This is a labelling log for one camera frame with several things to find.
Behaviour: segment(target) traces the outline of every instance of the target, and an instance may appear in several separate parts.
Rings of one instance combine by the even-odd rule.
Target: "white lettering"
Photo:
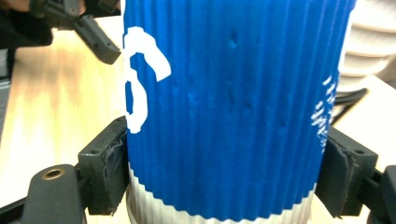
[[[155,39],[140,27],[128,28],[124,37],[124,71],[126,81],[131,82],[134,98],[133,113],[127,113],[127,125],[131,133],[139,133],[148,117],[147,94],[137,78],[137,72],[131,68],[130,59],[136,53],[144,54],[146,63],[154,70],[157,82],[171,75],[171,66],[158,49]]]
[[[317,137],[322,147],[326,146],[329,120],[332,117],[332,105],[336,97],[336,80],[329,76],[322,82],[326,89],[326,101],[319,101],[315,105],[314,113],[311,116],[311,125],[318,128]]]

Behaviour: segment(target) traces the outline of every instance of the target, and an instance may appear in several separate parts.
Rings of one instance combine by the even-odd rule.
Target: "black bracket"
[[[333,217],[358,216],[365,204],[374,223],[396,224],[396,166],[381,174],[375,169],[377,159],[367,147],[330,128],[315,193]]]
[[[78,154],[76,166],[55,165],[37,173],[28,196],[0,208],[0,223],[86,223],[113,215],[129,184],[126,120],[115,119]]]
[[[75,30],[100,61],[113,64],[119,58],[119,48],[107,37],[93,16],[79,16],[78,0],[31,0],[29,8],[33,16],[43,18],[51,27]]]

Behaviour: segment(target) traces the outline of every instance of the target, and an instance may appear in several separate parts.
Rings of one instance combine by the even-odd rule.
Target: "table surface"
[[[120,17],[99,20],[121,46]],[[31,177],[56,164],[76,164],[77,154],[113,119],[124,114],[122,58],[98,61],[74,32],[54,31],[49,47],[18,49],[0,146],[0,207],[26,196]],[[334,127],[380,155],[377,168],[396,164],[396,90],[367,77],[369,94]],[[312,223],[365,223],[332,219],[318,199]],[[88,223],[129,223],[125,201],[114,217]]]

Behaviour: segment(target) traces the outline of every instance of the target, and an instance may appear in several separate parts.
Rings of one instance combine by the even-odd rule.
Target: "paper cup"
[[[131,221],[306,223],[355,1],[127,1]]]

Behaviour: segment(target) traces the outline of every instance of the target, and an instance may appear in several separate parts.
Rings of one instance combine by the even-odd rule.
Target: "blue paper cup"
[[[354,5],[127,1],[132,222],[306,223]]]

